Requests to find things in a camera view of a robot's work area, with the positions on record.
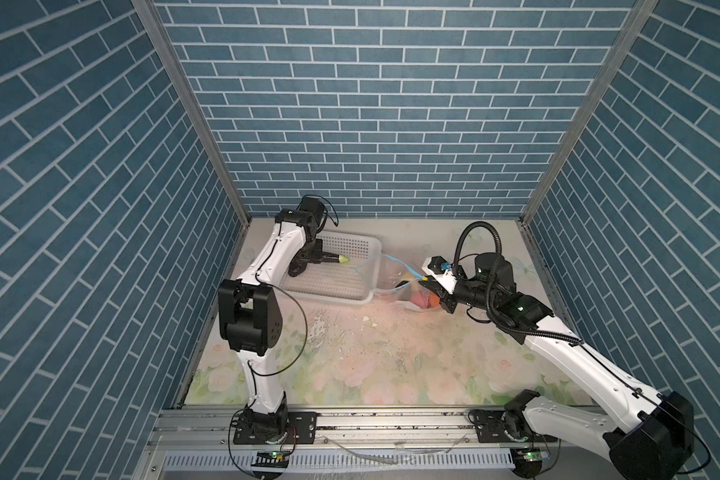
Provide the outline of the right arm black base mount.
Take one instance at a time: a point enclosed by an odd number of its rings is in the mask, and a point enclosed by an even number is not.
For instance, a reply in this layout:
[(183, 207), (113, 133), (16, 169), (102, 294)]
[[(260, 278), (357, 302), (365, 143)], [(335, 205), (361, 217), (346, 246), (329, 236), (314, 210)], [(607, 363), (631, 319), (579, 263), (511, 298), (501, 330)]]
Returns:
[(526, 426), (516, 426), (507, 420), (504, 410), (472, 409), (465, 415), (473, 426), (479, 443), (555, 442), (556, 437), (531, 433)]

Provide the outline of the dark toy eggplant green stem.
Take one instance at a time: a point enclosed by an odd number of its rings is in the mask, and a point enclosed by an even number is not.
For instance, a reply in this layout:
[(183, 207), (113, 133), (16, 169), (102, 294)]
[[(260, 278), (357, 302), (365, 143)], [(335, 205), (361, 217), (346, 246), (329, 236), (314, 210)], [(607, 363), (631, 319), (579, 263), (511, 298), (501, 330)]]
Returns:
[(349, 261), (350, 261), (350, 259), (344, 255), (328, 253), (328, 252), (322, 252), (318, 255), (314, 255), (310, 259), (310, 262), (314, 263), (314, 264), (322, 264), (322, 263), (346, 264)]

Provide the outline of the pink toy fruit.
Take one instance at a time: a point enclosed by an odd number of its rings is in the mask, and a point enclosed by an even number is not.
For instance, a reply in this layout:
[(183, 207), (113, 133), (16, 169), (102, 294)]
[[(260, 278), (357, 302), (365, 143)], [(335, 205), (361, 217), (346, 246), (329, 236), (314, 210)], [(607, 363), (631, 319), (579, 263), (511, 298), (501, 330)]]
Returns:
[(414, 292), (411, 294), (409, 301), (420, 309), (428, 309), (430, 307), (430, 292)]

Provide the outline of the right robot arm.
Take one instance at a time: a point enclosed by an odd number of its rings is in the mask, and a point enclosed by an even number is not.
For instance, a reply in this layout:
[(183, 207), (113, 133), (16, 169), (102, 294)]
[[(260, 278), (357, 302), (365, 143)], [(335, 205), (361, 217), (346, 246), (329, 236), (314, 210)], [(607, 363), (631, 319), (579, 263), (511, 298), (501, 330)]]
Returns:
[(694, 412), (678, 392), (663, 394), (616, 366), (537, 298), (518, 291), (500, 254), (475, 259), (475, 274), (440, 256), (423, 264), (420, 283), (441, 307), (481, 309), (487, 322), (545, 358), (602, 409), (595, 414), (524, 390), (504, 407), (506, 435), (526, 442), (552, 436), (608, 460), (626, 479), (671, 479), (694, 453)]

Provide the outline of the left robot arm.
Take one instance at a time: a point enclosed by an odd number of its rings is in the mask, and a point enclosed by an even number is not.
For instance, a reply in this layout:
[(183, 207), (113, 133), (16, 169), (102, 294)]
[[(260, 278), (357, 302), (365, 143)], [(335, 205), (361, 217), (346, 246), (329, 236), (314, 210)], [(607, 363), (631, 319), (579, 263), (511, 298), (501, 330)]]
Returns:
[(286, 394), (272, 356), (283, 324), (276, 292), (285, 274), (296, 277), (325, 259), (317, 235), (329, 218), (327, 203), (315, 195), (281, 210), (251, 265), (218, 289), (220, 336), (243, 368), (249, 394), (244, 414), (255, 422), (275, 428), (287, 422)]

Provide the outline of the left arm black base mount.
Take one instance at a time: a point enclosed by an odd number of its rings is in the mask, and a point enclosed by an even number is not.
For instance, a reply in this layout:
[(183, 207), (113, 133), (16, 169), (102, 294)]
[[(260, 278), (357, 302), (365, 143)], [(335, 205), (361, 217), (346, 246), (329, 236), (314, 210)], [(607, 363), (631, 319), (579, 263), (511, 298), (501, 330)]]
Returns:
[(235, 445), (313, 444), (318, 415), (315, 411), (260, 414), (246, 409), (232, 427)]

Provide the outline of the orange toy tangerine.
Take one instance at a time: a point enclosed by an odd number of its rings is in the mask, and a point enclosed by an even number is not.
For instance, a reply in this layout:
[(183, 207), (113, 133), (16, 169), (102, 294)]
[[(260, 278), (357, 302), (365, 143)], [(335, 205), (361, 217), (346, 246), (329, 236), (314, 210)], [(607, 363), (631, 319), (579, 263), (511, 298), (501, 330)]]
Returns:
[(427, 297), (427, 309), (437, 309), (440, 307), (440, 298), (436, 294), (429, 292)]

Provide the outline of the clear zip bag blue zipper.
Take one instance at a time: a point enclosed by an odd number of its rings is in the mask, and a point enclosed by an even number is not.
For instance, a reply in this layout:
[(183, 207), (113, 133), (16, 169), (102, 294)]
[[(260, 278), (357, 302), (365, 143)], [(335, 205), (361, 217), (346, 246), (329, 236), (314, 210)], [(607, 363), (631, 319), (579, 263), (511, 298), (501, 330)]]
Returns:
[(380, 253), (362, 261), (352, 270), (374, 297), (393, 306), (420, 313), (441, 309), (420, 309), (409, 301), (412, 293), (429, 290), (419, 284), (424, 275), (397, 258)]

